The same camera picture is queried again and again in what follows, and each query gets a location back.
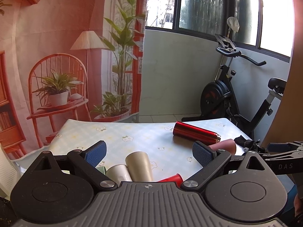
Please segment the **light green cup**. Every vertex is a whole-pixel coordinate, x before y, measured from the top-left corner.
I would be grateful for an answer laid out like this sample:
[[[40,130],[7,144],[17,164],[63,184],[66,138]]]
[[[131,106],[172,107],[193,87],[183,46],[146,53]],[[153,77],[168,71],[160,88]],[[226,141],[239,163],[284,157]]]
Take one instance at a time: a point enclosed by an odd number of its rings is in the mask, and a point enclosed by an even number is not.
[[[98,167],[96,167],[96,169],[98,170],[98,171],[100,171],[102,174],[104,174],[104,175],[106,175],[106,167],[105,166],[98,166]]]

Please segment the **window with dark frame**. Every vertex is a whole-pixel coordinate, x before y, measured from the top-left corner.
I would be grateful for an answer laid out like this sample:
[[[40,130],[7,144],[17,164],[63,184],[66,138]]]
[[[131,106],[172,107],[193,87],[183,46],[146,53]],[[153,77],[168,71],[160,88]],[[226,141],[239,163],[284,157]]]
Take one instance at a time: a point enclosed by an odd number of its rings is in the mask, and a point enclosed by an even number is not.
[[[225,34],[241,48],[288,61],[293,0],[147,0],[147,27],[213,40]]]

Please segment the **printed room scene tapestry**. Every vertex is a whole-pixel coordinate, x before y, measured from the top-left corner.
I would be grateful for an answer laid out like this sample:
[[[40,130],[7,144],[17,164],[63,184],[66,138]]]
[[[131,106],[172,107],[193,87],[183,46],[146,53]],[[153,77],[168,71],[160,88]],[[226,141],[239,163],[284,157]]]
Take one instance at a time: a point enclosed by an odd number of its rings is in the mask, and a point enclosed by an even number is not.
[[[139,114],[147,0],[1,0],[1,148]]]

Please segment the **white cup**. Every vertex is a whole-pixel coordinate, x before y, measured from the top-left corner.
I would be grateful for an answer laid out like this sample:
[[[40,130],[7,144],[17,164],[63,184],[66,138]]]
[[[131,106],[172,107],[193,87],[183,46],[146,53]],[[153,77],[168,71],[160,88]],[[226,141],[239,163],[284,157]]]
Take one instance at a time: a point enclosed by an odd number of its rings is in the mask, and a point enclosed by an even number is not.
[[[111,168],[109,168],[106,171],[106,176],[112,181],[114,181],[118,186],[123,181],[132,181],[127,166],[123,164],[114,165]]]

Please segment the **floral checked tablecloth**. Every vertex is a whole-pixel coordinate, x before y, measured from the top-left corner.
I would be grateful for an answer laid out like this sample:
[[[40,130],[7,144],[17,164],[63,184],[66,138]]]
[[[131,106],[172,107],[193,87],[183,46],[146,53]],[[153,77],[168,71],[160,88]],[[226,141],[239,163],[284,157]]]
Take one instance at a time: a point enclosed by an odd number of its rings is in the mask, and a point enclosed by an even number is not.
[[[124,164],[128,154],[136,151],[147,153],[155,181],[175,174],[187,179],[202,169],[192,155],[193,142],[173,135],[175,124],[85,122],[67,120],[57,136],[44,150],[53,155],[65,155],[74,149],[86,150],[103,140],[107,154],[98,164],[109,169]]]

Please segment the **black exercise bike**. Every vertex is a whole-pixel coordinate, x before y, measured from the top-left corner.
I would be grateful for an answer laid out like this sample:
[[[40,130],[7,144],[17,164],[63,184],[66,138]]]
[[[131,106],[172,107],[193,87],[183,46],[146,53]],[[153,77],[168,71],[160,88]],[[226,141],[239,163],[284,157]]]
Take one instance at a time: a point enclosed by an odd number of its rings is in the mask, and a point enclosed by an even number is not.
[[[216,51],[218,43],[215,38],[209,40],[192,36],[186,46],[185,69],[191,70],[191,73],[183,73],[183,82],[189,85],[183,93],[185,113],[198,114],[202,90],[206,84],[214,80],[219,64],[223,60],[221,54]],[[268,96],[270,78],[288,79],[290,57],[266,50],[254,50],[253,47],[242,43],[236,43],[236,46],[244,55],[256,62],[266,61],[266,65],[261,67],[240,57],[234,58],[231,62],[231,69],[236,71],[232,86],[240,113],[251,119]]]

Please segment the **red metal thermos bottle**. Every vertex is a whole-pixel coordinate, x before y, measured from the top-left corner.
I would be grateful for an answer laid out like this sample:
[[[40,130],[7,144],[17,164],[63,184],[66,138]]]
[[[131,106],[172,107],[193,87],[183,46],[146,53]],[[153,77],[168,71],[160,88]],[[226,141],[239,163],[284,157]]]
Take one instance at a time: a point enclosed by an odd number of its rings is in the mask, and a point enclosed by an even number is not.
[[[216,132],[179,121],[175,123],[175,126],[173,128],[173,135],[192,141],[200,141],[205,145],[213,145],[221,141],[221,136]]]

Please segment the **red cup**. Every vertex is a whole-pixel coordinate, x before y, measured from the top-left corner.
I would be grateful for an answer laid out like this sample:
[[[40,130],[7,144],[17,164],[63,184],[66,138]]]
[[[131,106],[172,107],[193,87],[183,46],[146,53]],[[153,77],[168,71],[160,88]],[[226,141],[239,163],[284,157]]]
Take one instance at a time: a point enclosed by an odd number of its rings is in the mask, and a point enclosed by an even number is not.
[[[177,185],[177,187],[180,187],[181,184],[183,183],[183,178],[181,177],[180,174],[175,174],[171,177],[167,177],[165,179],[162,179],[159,182],[174,182]]]

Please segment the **beige cup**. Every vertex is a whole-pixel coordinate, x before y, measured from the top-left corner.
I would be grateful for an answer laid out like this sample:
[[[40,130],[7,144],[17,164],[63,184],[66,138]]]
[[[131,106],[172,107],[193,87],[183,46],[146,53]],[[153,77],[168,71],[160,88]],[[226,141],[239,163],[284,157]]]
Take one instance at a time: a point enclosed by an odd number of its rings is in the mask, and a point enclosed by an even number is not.
[[[154,180],[147,153],[142,151],[133,152],[125,158],[125,163],[134,182],[151,182]]]

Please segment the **pink cup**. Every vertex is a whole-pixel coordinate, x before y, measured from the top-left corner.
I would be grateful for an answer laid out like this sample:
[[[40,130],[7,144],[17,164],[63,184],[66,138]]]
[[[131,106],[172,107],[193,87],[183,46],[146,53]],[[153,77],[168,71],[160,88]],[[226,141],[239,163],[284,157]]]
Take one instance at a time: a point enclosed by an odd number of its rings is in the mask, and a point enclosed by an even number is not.
[[[224,150],[230,152],[232,155],[235,155],[235,153],[236,153],[236,143],[232,139],[218,142],[216,144],[210,145],[209,147],[214,151],[216,151],[218,149],[224,149]]]

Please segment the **white plastic chair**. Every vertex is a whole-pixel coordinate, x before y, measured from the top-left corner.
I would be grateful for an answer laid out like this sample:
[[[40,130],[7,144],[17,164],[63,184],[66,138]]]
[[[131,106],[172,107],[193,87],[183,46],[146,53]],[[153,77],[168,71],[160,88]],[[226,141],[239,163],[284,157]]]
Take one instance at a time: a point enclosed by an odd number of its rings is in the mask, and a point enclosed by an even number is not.
[[[0,153],[0,187],[1,197],[10,198],[11,192],[20,179],[19,167],[9,159],[4,149],[1,147]]]

